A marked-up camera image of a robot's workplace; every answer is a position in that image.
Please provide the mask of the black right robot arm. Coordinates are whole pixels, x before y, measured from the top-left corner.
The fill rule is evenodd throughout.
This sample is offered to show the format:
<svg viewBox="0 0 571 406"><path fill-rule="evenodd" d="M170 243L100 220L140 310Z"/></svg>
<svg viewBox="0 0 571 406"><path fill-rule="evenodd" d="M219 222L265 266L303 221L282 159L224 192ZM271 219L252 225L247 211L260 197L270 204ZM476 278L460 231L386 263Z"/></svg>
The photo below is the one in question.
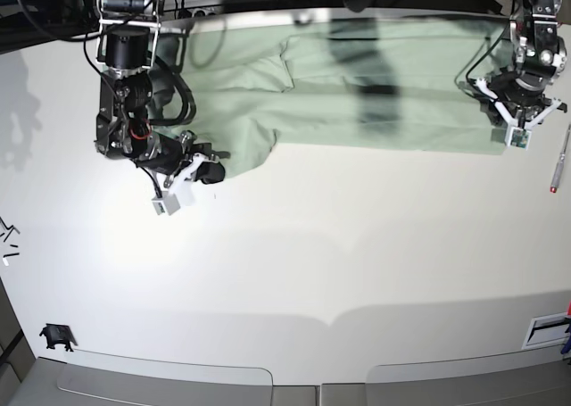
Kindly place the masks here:
<svg viewBox="0 0 571 406"><path fill-rule="evenodd" d="M95 0L99 37L92 67L101 79L95 149L110 160L129 160L153 182L157 198L186 182L224 180L211 144L188 125L196 115L179 65L158 54L164 0Z"/></svg>

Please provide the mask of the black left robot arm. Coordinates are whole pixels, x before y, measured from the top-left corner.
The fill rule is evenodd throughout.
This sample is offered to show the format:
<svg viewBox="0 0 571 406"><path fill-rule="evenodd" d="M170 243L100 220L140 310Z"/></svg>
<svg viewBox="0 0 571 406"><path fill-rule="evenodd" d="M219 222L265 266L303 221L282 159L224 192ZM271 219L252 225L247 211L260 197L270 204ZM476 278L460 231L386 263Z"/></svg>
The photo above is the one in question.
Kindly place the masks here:
<svg viewBox="0 0 571 406"><path fill-rule="evenodd" d="M509 23L491 47L465 73L474 97L486 104L507 133L524 136L567 105L545 95L567 65L565 41L558 35L562 0L512 0ZM475 78L472 72L501 41L511 44L511 61L496 74Z"/></svg>

